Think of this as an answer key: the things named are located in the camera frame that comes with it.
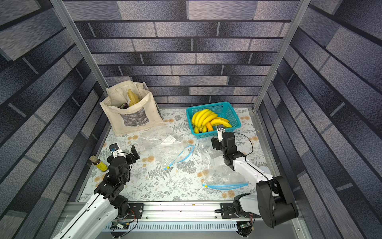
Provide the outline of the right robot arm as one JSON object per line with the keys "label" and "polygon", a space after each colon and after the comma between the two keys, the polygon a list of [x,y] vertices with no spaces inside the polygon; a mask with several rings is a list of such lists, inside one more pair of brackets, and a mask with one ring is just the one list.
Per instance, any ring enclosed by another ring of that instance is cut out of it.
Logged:
{"label": "right robot arm", "polygon": [[237,150],[235,132],[219,130],[217,135],[211,139],[212,147],[222,151],[228,167],[256,186],[256,195],[246,193],[235,197],[235,212],[240,216],[246,213],[260,216],[270,228],[297,218],[299,212],[288,181],[250,163],[246,155]]}

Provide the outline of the beige canvas tote bag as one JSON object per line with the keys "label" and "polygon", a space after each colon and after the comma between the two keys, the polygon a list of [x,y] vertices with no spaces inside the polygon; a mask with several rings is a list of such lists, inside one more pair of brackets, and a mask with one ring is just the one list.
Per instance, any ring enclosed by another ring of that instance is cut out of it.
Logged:
{"label": "beige canvas tote bag", "polygon": [[[129,107],[127,96],[131,89],[140,102]],[[147,130],[164,124],[160,110],[145,82],[124,81],[106,90],[100,106],[106,114],[114,135],[122,136],[139,130]]]}

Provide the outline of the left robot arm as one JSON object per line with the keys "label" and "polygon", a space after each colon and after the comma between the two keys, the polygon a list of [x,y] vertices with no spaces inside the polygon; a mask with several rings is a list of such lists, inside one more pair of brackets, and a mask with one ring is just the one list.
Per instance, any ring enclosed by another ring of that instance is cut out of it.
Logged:
{"label": "left robot arm", "polygon": [[117,143],[109,146],[108,173],[85,206],[54,237],[56,239],[95,239],[112,221],[125,219],[131,212],[128,199],[120,195],[130,180],[132,165],[140,158],[135,146],[123,152]]}

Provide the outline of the teal plastic basket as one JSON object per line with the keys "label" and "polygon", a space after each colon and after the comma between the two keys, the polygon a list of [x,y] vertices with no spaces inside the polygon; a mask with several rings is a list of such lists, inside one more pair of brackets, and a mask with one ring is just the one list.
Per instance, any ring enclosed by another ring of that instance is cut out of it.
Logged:
{"label": "teal plastic basket", "polygon": [[238,115],[228,102],[189,107],[186,114],[191,133],[196,138],[217,136],[218,126],[222,126],[226,132],[241,127]]}

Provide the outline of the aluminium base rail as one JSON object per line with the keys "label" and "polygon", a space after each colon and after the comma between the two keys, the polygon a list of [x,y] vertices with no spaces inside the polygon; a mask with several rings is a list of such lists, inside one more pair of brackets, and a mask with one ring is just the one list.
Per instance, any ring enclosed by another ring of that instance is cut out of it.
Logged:
{"label": "aluminium base rail", "polygon": [[164,233],[178,232],[179,239],[200,239],[202,232],[223,232],[222,237],[234,239],[305,239],[306,235],[297,218],[274,227],[257,214],[239,215],[230,201],[169,201],[130,202],[125,215],[104,201],[70,203],[77,213],[67,215],[67,225],[57,230],[56,239],[112,238],[137,239],[149,232],[149,239]]}

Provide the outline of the clear zip-top bag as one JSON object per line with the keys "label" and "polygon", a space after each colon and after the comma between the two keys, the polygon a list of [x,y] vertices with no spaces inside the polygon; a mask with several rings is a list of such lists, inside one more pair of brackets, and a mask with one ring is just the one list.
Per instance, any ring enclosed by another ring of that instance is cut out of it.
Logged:
{"label": "clear zip-top bag", "polygon": [[193,153],[195,145],[185,141],[181,136],[166,126],[156,126],[140,135],[139,144],[153,153],[163,170],[169,170],[175,164],[187,160]]}
{"label": "clear zip-top bag", "polygon": [[203,155],[202,184],[205,188],[231,190],[248,186],[248,181],[224,162],[220,151]]}

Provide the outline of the orange bananas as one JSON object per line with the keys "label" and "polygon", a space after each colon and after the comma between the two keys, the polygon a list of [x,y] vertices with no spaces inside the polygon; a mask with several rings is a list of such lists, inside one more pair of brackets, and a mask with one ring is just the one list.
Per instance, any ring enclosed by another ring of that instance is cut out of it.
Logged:
{"label": "orange bananas", "polygon": [[210,122],[207,122],[206,125],[203,126],[203,132],[213,131],[213,126]]}

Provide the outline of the yellow item in tote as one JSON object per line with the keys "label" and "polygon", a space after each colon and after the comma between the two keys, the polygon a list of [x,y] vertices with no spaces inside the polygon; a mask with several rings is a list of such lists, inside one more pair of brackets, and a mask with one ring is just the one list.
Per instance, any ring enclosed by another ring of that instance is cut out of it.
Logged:
{"label": "yellow item in tote", "polygon": [[127,96],[129,98],[129,101],[128,101],[129,107],[140,102],[140,98],[131,89],[128,90]]}

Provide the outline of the small yellow glass bottle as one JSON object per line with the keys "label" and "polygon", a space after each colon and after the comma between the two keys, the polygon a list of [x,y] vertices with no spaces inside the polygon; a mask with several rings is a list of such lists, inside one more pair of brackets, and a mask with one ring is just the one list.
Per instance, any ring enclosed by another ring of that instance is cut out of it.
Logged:
{"label": "small yellow glass bottle", "polygon": [[89,160],[95,165],[101,172],[106,172],[108,170],[108,167],[105,163],[103,163],[99,158],[92,155],[90,156]]}

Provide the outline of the yellow banana bunch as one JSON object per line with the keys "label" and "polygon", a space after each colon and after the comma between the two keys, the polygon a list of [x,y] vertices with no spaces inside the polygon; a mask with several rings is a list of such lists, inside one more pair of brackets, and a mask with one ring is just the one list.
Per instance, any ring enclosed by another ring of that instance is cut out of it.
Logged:
{"label": "yellow banana bunch", "polygon": [[215,112],[211,111],[210,109],[204,109],[204,110],[198,111],[192,117],[192,124],[197,128],[202,128],[204,125],[203,122],[205,121],[205,119],[208,116],[213,114],[215,114]]}

